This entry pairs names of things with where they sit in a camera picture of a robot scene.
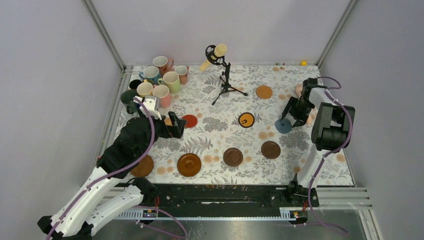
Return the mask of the red round coaster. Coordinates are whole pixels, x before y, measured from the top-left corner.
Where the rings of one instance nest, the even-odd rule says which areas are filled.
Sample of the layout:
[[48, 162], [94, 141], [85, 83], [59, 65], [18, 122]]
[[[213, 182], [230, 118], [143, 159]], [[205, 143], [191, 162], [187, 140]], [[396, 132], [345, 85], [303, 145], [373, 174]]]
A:
[[182, 119], [186, 121], [185, 128], [193, 128], [198, 123], [198, 118], [192, 114], [186, 114]]

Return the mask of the blue round coaster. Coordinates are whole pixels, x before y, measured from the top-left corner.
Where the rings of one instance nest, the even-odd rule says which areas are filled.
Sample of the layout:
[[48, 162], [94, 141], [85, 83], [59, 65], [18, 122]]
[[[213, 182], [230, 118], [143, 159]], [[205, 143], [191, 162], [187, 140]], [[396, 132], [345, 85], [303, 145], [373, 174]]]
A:
[[292, 124], [287, 118], [280, 118], [275, 123], [276, 130], [281, 134], [288, 134], [292, 130]]

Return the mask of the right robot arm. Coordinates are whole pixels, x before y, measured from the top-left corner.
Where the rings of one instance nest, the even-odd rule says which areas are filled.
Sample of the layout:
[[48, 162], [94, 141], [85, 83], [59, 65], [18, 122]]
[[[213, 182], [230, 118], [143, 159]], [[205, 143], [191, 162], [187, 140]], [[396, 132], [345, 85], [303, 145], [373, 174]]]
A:
[[311, 152], [303, 168], [284, 190], [286, 202], [294, 207], [317, 207], [317, 181], [326, 158], [346, 148], [351, 140], [355, 108], [340, 103], [331, 95], [332, 87], [319, 84], [319, 78], [302, 82], [300, 97], [291, 97], [282, 111], [280, 120], [288, 122], [291, 115], [293, 128], [304, 126], [312, 109], [317, 115], [311, 130]]

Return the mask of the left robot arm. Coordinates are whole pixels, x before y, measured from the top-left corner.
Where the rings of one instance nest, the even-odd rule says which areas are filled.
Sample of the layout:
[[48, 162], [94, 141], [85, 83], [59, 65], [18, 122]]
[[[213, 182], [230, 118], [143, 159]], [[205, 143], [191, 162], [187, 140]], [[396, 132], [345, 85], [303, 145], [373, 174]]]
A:
[[75, 196], [56, 214], [38, 220], [37, 225], [48, 240], [90, 240], [117, 215], [138, 204], [148, 206], [157, 199], [156, 187], [145, 177], [137, 177], [120, 195], [99, 205], [159, 138], [183, 136], [186, 120], [172, 111], [168, 116], [170, 125], [162, 115], [158, 119], [141, 115], [127, 121]]

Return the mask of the light wooden round coaster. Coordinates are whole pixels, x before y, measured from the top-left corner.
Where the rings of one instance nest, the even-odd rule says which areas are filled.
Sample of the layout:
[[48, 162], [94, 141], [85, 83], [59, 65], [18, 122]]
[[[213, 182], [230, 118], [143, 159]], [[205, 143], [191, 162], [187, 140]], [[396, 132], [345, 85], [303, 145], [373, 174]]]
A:
[[273, 95], [273, 90], [267, 85], [260, 85], [256, 88], [255, 93], [260, 99], [269, 99]]

